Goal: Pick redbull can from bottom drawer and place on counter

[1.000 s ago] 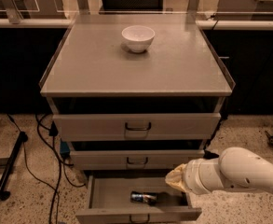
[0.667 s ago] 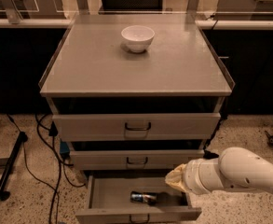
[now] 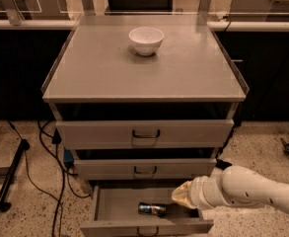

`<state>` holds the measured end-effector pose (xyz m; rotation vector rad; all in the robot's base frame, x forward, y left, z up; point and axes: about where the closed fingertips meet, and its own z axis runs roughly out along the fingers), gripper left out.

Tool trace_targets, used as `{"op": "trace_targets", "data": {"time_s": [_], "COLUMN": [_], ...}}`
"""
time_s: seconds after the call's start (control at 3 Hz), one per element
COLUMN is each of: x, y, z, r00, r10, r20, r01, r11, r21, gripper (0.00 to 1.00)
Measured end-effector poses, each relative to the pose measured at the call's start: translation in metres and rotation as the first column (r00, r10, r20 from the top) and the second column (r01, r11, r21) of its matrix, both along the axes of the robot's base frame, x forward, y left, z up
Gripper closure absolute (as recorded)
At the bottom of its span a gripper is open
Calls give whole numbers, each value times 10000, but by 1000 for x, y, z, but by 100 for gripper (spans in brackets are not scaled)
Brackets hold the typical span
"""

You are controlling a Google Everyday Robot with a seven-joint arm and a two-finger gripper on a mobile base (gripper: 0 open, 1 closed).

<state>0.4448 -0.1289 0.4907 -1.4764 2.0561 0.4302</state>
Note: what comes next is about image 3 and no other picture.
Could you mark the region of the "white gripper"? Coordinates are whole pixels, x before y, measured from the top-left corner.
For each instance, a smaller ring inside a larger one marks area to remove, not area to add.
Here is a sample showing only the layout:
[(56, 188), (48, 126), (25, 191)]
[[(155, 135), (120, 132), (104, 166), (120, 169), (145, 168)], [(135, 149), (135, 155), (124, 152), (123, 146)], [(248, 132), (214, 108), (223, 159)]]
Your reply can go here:
[(172, 191), (172, 200), (190, 209), (207, 210), (226, 204), (217, 178), (197, 177)]

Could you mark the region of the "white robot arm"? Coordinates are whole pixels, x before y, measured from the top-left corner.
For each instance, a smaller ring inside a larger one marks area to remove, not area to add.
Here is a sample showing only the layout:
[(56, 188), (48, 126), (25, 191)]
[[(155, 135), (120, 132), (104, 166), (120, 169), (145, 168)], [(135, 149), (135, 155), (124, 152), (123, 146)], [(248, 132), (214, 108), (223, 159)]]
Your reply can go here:
[(289, 214), (289, 184), (272, 181), (242, 166), (215, 167), (209, 177), (196, 177), (173, 190), (172, 200), (191, 209), (217, 206), (272, 206)]

